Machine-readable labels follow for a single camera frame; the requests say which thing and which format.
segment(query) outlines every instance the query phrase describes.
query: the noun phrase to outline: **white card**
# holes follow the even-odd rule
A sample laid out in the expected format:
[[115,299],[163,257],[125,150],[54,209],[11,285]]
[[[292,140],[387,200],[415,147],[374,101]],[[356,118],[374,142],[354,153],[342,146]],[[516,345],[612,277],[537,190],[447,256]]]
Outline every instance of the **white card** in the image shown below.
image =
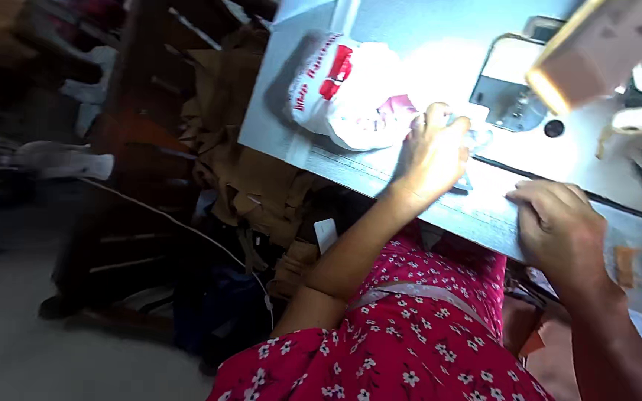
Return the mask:
[[316,230],[316,240],[319,243],[319,250],[321,250],[321,255],[323,255],[338,239],[336,222],[332,218],[317,221],[314,223],[314,229]]

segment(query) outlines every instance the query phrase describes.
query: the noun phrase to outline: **woman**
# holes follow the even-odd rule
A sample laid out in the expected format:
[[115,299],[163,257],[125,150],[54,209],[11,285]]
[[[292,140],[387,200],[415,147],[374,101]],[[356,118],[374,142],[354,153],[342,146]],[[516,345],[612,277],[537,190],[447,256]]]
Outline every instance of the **woman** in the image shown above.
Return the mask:
[[[415,217],[462,176],[469,120],[433,104],[409,158],[375,205],[326,252],[272,338],[218,371],[210,400],[474,400],[551,397],[502,347],[506,258],[441,242],[421,251]],[[575,186],[523,182],[525,255],[572,318],[582,399],[642,400],[642,340],[606,275],[606,222]]]

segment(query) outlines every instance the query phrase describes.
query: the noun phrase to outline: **woman's left hand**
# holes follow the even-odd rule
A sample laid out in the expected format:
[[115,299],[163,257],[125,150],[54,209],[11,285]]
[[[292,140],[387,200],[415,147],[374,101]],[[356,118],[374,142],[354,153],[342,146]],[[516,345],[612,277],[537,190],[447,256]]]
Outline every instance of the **woman's left hand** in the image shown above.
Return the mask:
[[468,150],[462,136],[469,130],[469,119],[459,117],[447,125],[450,114],[447,104],[433,103],[415,119],[406,144],[407,160],[388,188],[417,214],[449,191],[465,171]]

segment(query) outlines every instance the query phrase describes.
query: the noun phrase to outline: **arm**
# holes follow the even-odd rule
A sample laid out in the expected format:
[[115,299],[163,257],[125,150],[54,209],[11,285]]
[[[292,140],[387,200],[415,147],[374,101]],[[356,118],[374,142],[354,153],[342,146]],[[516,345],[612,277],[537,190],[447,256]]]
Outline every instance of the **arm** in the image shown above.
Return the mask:
[[571,315],[581,398],[642,400],[642,339],[626,294],[604,267],[605,219],[576,186],[523,182],[507,196],[519,204],[527,260],[544,272]]
[[433,104],[416,119],[406,143],[408,160],[370,210],[326,251],[291,300],[272,337],[305,328],[338,327],[348,300],[383,246],[447,192],[464,173],[461,138],[469,120],[445,127],[450,110]]

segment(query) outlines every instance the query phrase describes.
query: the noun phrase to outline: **hand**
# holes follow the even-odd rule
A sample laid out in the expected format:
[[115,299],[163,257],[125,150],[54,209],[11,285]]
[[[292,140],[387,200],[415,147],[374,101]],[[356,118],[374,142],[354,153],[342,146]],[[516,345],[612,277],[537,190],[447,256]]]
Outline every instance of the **hand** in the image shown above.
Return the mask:
[[465,171],[468,150],[461,142],[469,119],[459,117],[447,126],[450,113],[447,104],[433,103],[415,119],[406,144],[407,160],[398,165],[391,183],[405,206],[418,214],[449,191]]
[[516,188],[506,196],[519,205],[527,262],[552,285],[571,292],[595,290],[610,281],[603,265],[606,219],[581,188],[545,180],[521,181]]

